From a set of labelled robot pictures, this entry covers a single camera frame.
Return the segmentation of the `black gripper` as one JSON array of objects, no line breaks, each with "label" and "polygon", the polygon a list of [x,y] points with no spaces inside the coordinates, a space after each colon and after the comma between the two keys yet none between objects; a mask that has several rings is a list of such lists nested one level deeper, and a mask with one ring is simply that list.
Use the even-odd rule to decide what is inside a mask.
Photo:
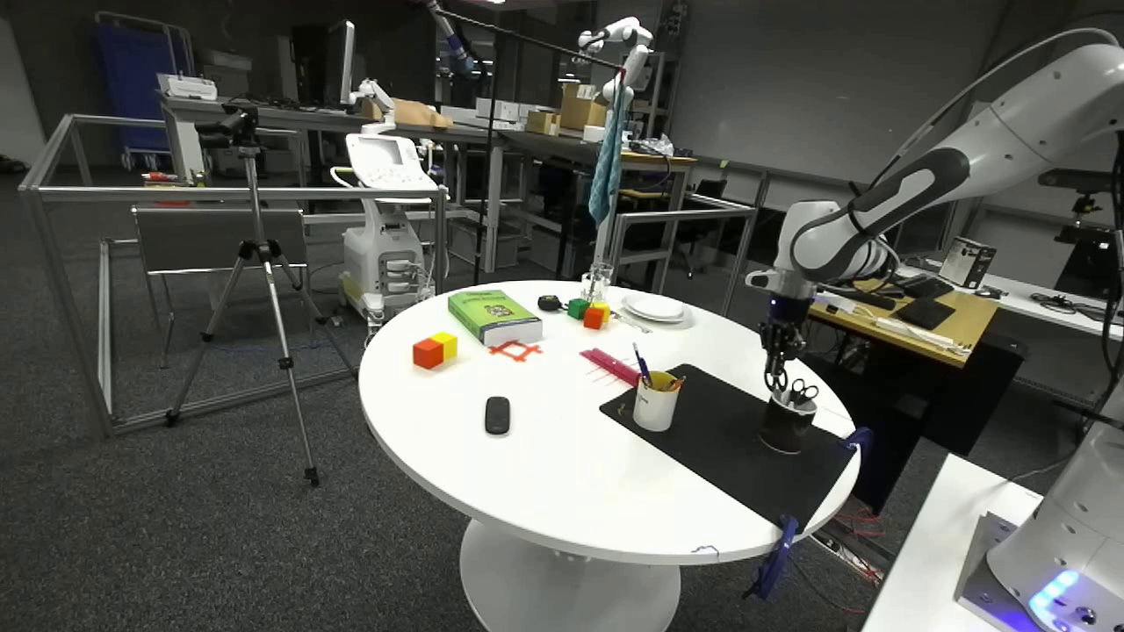
[{"label": "black gripper", "polygon": [[809,299],[789,299],[789,296],[768,299],[768,316],[761,325],[761,348],[767,348],[761,382],[774,396],[783,396],[789,389],[787,362],[803,343],[800,325],[809,309],[810,309]]}]

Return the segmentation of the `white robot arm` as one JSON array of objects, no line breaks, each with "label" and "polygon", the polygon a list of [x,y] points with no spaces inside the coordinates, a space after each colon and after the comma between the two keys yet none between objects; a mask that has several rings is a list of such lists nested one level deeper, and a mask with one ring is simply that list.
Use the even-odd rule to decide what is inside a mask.
[{"label": "white robot arm", "polygon": [[1049,171],[1068,151],[1119,127],[1124,45],[1078,45],[1023,79],[933,149],[853,200],[803,200],[783,215],[767,280],[767,389],[789,392],[787,364],[800,352],[800,320],[822,283],[872,276],[884,266],[884,233],[919,212],[1000,193]]}]

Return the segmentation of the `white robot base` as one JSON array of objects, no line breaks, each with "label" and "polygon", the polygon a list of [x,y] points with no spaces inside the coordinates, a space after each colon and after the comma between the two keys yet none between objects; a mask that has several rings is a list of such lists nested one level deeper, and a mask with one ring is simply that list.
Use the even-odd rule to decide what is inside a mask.
[{"label": "white robot base", "polygon": [[956,601],[999,632],[1124,632],[1124,432],[1096,420],[1023,526],[986,514]]}]

